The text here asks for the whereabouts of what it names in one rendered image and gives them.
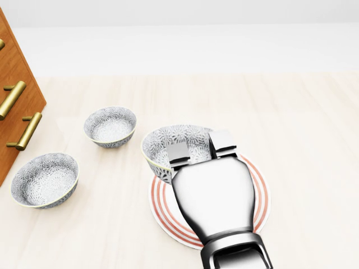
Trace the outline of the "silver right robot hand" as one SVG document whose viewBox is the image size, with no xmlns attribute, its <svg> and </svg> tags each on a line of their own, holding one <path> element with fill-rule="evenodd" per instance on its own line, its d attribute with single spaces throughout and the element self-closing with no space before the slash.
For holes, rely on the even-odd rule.
<svg viewBox="0 0 359 269">
<path fill-rule="evenodd" d="M 248 166 L 226 131 L 209 132 L 210 160 L 192 164 L 187 144 L 167 146 L 180 212 L 203 245 L 254 233 L 255 190 Z"/>
</svg>

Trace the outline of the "grey floral patterned bowl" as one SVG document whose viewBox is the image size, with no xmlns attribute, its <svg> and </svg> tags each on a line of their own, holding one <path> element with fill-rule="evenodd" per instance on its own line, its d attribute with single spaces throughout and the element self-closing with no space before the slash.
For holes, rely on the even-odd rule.
<svg viewBox="0 0 359 269">
<path fill-rule="evenodd" d="M 87 137 L 98 146 L 118 148 L 134 135 L 137 118 L 128 108 L 108 106 L 90 114 L 84 123 Z"/>
<path fill-rule="evenodd" d="M 48 209 L 70 198 L 78 181 L 79 165 L 71 155 L 48 153 L 33 158 L 17 171 L 10 192 L 20 206 Z"/>
<path fill-rule="evenodd" d="M 167 146 L 185 142 L 190 163 L 196 164 L 211 159 L 209 132 L 211 128 L 193 124 L 164 126 L 150 132 L 141 142 L 141 151 L 153 173 L 165 183 L 171 184 L 172 172 Z"/>
</svg>

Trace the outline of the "white plate with red rings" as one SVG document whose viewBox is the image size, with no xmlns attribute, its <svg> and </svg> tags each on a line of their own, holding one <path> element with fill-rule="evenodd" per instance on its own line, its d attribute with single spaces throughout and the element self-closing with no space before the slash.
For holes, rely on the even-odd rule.
<svg viewBox="0 0 359 269">
<path fill-rule="evenodd" d="M 270 188 L 258 166 L 243 154 L 240 155 L 240 158 L 247 164 L 254 184 L 254 232 L 258 234 L 270 215 Z M 154 177 L 149 185 L 149 204 L 156 222 L 171 238 L 193 249 L 201 250 L 203 248 L 200 239 L 183 218 L 171 185 Z"/>
</svg>

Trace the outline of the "wooden cabinet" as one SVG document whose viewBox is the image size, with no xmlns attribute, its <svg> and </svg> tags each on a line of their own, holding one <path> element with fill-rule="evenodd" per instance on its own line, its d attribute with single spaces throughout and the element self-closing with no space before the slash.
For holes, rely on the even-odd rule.
<svg viewBox="0 0 359 269">
<path fill-rule="evenodd" d="M 29 123 L 22 121 L 22 117 L 42 112 L 47 102 L 1 8 L 0 39 L 5 42 L 0 51 L 0 104 L 10 93 L 4 91 L 4 86 L 15 85 L 18 81 L 26 83 L 26 88 L 5 119 L 0 120 L 1 186 L 20 152 L 14 147 L 6 147 L 6 143 L 17 142 Z"/>
</svg>

